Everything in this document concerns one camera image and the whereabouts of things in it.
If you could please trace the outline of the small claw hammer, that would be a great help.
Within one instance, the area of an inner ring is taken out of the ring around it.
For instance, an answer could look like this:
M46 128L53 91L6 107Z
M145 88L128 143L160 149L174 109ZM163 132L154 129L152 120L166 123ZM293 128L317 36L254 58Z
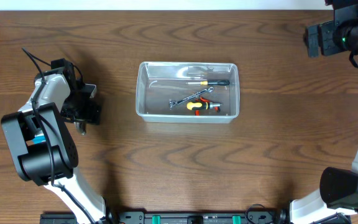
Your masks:
M82 135L82 136L86 135L86 123L83 123L83 122L74 122L73 124L75 125L76 131L77 131L80 135Z

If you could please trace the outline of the clear plastic container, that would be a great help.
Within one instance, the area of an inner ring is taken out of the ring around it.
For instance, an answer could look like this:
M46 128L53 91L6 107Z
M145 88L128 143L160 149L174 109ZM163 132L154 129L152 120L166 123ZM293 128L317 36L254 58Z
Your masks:
M221 111L195 111L186 107L188 102L169 108L169 101L178 101L197 91L212 87L187 85L186 82L229 80L228 86L213 86L214 91L201 96L220 103ZM239 115L239 71L233 63L206 62L142 62L139 66L136 88L136 113L146 122L162 123L230 123Z

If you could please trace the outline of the small silver wrench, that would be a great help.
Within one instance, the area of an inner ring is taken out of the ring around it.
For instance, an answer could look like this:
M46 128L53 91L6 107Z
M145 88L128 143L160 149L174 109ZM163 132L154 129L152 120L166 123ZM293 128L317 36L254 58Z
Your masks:
M181 99L181 100L178 100L178 101L169 101L169 108L173 108L177 105L180 105L182 103L185 103L187 101L190 101L192 99L195 99L199 96L201 96L202 94L205 94L205 93L211 93L214 91L214 87L209 87L209 88L206 88L204 90L201 90L201 91L197 91L196 93L190 95L190 96L187 96L185 97L184 99Z

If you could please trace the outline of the slim yellow black screwdriver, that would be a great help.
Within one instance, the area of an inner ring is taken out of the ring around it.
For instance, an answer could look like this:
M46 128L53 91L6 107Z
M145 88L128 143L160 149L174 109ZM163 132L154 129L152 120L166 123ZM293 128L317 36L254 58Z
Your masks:
M207 85L207 86L228 86L229 80L203 80L195 82L186 82L187 85Z

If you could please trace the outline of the stubby yellow black screwdriver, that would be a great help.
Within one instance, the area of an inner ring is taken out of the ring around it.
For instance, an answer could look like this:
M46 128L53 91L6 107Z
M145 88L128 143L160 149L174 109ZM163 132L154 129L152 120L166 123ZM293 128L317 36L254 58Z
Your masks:
M220 107L221 104L220 103L213 103L213 102L205 102L205 101L196 101L196 102L188 102L186 104L186 107L189 110L211 110L217 107Z

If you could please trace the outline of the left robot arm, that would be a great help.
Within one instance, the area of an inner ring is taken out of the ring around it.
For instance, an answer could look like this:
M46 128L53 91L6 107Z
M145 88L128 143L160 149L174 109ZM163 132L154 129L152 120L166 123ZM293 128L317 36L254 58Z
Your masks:
M105 199L87 183L67 129L73 123L85 134L98 125L101 106L97 87L77 78L79 69L61 58L36 75L35 89L24 106L1 119L1 126L19 177L55 193L74 213L77 223L116 223Z

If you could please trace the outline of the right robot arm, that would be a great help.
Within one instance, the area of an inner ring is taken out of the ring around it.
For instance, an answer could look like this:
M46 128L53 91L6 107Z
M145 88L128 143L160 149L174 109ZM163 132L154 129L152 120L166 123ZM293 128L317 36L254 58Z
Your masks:
M332 7L333 19L305 29L308 56L347 52L358 69L358 1L329 0L325 4ZM350 169L325 168L319 187L292 200L275 223L350 223L353 215L358 215L358 147Z

